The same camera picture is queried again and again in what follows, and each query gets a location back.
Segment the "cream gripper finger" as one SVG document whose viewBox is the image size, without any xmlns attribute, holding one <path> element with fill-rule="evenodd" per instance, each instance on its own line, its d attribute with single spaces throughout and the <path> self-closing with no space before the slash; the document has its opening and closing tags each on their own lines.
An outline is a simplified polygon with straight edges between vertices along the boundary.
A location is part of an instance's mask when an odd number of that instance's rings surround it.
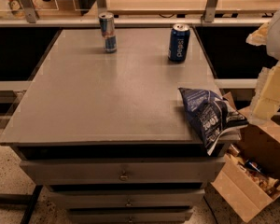
<svg viewBox="0 0 280 224">
<path fill-rule="evenodd" d="M 252 116 L 258 119 L 270 119 L 280 108 L 280 61 L 270 69 L 268 78 L 261 91 Z"/>
<path fill-rule="evenodd" d="M 255 87 L 255 95 L 251 100 L 250 103 L 250 108 L 254 109 L 256 107 L 256 104 L 258 102 L 258 99 L 260 98 L 260 94 L 262 89 L 264 88 L 264 85 L 266 83 L 266 80 L 268 78 L 270 69 L 267 67 L 263 67 L 259 73 L 258 79 L 257 79 L 257 83 L 256 83 L 256 87 Z"/>
</svg>

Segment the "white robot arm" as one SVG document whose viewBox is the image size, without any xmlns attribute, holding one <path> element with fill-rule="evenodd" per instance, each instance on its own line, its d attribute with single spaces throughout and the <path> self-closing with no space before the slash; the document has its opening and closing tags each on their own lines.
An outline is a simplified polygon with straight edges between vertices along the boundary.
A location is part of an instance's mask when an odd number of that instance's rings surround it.
<svg viewBox="0 0 280 224">
<path fill-rule="evenodd" d="M 245 42 L 253 46 L 265 45 L 267 54 L 277 60 L 273 68 L 263 68 L 259 73 L 256 94 L 250 105 L 252 117 L 271 119 L 280 108 L 280 9 Z"/>
</svg>

